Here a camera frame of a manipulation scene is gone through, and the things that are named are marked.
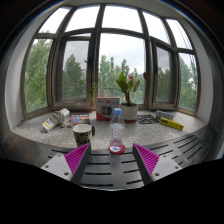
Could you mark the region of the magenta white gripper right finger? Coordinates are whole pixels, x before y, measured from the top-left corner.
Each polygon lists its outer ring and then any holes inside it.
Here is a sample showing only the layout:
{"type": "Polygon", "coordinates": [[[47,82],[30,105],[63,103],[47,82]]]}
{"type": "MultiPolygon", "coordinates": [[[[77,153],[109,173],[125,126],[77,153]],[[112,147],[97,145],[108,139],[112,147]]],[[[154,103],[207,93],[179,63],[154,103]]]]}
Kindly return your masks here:
{"type": "Polygon", "coordinates": [[[170,157],[159,156],[138,144],[133,145],[133,155],[145,185],[181,170],[181,167],[170,157]]]}

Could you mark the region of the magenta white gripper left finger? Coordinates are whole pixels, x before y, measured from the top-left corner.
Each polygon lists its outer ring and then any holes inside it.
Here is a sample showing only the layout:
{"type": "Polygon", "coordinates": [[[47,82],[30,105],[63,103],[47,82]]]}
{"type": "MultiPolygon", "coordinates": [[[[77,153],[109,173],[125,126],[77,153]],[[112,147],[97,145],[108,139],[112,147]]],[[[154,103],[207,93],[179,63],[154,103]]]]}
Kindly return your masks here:
{"type": "Polygon", "coordinates": [[[42,169],[79,185],[90,154],[91,144],[88,143],[65,155],[56,154],[42,169]]]}

